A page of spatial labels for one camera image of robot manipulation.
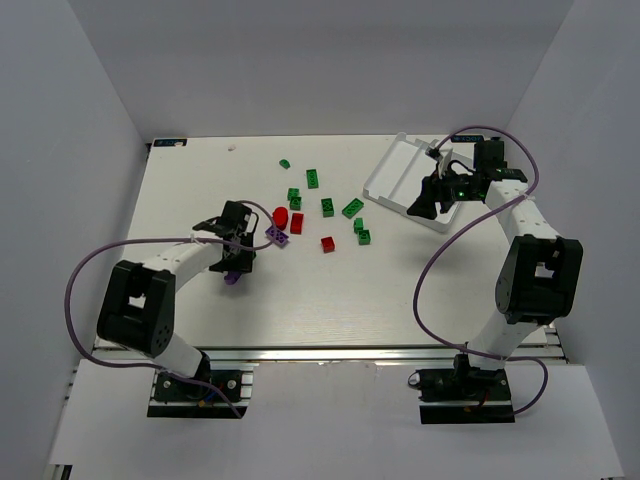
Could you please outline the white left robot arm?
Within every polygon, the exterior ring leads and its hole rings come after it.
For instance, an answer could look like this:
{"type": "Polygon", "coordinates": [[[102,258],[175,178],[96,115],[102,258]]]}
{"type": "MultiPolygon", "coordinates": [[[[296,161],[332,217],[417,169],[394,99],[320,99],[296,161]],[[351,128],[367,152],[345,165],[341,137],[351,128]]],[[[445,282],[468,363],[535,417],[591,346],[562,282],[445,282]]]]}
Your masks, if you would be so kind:
{"type": "Polygon", "coordinates": [[[221,273],[235,284],[252,271],[258,215],[247,205],[228,201],[218,217],[193,227],[193,240],[143,262],[122,260],[111,273],[97,323],[97,335],[139,352],[155,365],[181,377],[208,382],[204,352],[174,332],[178,291],[204,271],[221,273]]]}

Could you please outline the green lego pair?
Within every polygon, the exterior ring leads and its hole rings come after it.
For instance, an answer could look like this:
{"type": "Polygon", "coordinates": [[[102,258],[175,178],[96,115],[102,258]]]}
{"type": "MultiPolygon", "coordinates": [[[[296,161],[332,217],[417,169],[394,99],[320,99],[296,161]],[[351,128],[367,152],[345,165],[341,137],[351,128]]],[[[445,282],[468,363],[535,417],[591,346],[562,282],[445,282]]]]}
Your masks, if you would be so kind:
{"type": "Polygon", "coordinates": [[[287,200],[289,201],[289,209],[293,211],[300,211],[302,204],[302,197],[298,188],[289,188],[287,191],[287,200]]]}

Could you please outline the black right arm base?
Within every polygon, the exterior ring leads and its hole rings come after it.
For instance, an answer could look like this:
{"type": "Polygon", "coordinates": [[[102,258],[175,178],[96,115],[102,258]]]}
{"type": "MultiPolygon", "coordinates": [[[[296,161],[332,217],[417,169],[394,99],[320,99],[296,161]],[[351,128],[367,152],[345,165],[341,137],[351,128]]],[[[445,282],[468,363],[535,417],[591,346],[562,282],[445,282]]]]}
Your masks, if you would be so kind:
{"type": "Polygon", "coordinates": [[[504,369],[472,367],[466,354],[454,357],[449,368],[424,368],[407,379],[419,393],[423,425],[506,424],[515,422],[504,369]]]}

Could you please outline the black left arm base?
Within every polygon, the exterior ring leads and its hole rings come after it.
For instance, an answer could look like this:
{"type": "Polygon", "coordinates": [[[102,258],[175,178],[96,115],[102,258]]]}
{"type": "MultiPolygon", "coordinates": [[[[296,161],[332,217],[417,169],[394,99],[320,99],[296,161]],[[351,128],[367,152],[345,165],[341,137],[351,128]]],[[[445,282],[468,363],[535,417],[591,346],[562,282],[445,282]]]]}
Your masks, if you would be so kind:
{"type": "Polygon", "coordinates": [[[147,417],[161,419],[241,419],[252,395],[254,371],[239,365],[213,365],[207,387],[177,381],[167,373],[154,376],[147,417]]]}

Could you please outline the purple small lego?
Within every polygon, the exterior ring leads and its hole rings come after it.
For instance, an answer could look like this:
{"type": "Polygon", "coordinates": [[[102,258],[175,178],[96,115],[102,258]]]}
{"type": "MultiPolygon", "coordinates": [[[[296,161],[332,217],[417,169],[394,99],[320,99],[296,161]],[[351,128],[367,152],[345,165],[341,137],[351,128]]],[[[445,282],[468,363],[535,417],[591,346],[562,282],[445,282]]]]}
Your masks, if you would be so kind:
{"type": "Polygon", "coordinates": [[[226,285],[234,285],[239,281],[241,277],[242,277],[241,272],[229,271],[224,276],[224,282],[226,285]]]}

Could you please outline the green long lego top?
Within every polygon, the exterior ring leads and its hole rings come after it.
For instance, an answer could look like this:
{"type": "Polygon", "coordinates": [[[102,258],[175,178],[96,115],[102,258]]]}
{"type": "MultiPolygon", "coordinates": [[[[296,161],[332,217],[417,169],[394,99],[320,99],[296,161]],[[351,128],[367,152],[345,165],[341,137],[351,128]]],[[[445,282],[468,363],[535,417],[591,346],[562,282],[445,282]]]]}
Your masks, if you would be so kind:
{"type": "Polygon", "coordinates": [[[317,189],[319,187],[319,178],[316,169],[306,171],[307,187],[309,189],[317,189]]]}

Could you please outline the red rectangular lego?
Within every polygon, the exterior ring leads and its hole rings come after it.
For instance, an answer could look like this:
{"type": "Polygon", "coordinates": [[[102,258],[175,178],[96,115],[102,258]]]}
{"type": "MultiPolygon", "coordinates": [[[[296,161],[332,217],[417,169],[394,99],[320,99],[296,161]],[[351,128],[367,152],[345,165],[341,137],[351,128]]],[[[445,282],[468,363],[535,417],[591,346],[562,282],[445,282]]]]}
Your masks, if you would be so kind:
{"type": "Polygon", "coordinates": [[[304,215],[302,213],[293,213],[290,221],[290,233],[300,235],[302,233],[304,223],[304,215]]]}

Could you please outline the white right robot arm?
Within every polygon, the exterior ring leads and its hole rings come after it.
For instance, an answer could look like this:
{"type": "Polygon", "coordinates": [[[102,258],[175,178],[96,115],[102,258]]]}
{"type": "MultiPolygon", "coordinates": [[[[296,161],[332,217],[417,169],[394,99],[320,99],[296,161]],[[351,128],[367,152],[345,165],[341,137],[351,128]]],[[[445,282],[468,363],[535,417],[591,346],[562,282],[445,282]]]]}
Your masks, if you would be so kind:
{"type": "Polygon", "coordinates": [[[518,169],[484,168],[472,174],[433,173],[408,208],[410,216],[433,220],[436,205],[481,201],[490,212],[458,231],[429,259],[429,271],[454,240],[480,222],[497,218],[510,244],[496,280],[496,310],[464,347],[469,366],[483,375],[504,368],[522,341],[543,325],[567,316],[572,308],[583,247],[562,237],[545,220],[518,169]]]}

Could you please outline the red round lego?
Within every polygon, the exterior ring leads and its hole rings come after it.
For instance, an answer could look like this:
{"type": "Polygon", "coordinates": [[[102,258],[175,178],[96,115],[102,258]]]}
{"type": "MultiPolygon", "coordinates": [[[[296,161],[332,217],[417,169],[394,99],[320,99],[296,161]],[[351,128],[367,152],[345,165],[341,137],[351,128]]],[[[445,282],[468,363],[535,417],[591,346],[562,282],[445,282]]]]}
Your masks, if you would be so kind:
{"type": "Polygon", "coordinates": [[[272,212],[272,218],[273,221],[275,223],[275,226],[279,229],[284,231],[288,225],[288,221],[289,221],[289,211],[286,207],[280,206],[277,207],[273,212],[272,212]]]}

